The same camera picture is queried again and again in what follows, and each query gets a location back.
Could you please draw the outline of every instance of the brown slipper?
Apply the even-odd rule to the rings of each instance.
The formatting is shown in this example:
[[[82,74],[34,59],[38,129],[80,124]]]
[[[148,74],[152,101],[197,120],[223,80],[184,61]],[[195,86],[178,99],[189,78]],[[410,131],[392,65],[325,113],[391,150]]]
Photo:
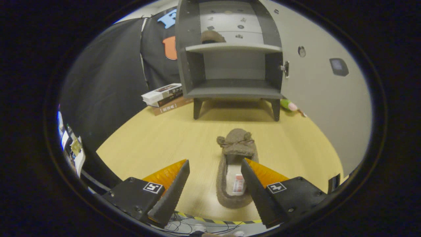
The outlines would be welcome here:
[[[257,148],[251,133],[243,129],[233,129],[216,142],[222,147],[216,177],[216,196],[221,205],[227,208],[240,208],[248,205],[252,198],[248,193],[241,174],[241,162],[244,158],[258,162]]]
[[[223,43],[226,42],[225,38],[222,37],[221,34],[219,34],[216,31],[213,30],[206,30],[202,33],[202,37],[200,37],[200,41],[202,43]]]

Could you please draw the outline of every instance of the blue letter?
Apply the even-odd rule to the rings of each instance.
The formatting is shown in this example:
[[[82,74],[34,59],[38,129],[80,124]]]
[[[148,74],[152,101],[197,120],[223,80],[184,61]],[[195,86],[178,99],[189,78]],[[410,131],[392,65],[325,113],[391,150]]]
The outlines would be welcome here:
[[[170,28],[176,23],[176,11],[177,9],[168,12],[166,15],[159,18],[158,21],[164,23],[166,29]]]

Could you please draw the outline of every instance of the shelf leg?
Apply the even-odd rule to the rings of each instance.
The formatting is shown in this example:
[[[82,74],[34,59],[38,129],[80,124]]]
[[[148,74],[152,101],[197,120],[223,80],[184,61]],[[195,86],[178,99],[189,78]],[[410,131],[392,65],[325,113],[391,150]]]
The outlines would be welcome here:
[[[279,121],[279,115],[281,112],[281,100],[269,100],[272,104],[272,111],[275,121]]]
[[[193,118],[198,119],[200,115],[200,109],[202,108],[203,100],[194,98],[193,99]]]

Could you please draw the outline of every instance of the label inside slipper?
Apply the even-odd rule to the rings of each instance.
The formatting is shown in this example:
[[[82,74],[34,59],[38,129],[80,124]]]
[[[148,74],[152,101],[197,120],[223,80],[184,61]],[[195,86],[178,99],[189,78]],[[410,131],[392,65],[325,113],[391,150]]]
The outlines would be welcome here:
[[[245,181],[242,175],[235,175],[234,188],[232,193],[235,195],[243,195],[245,191]]]

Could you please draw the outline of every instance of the orange number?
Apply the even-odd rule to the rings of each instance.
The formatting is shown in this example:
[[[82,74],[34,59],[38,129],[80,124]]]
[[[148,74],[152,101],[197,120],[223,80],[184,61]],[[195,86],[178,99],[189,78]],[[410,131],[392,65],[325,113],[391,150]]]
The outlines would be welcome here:
[[[171,36],[162,41],[165,47],[165,56],[171,60],[177,60],[176,37]]]

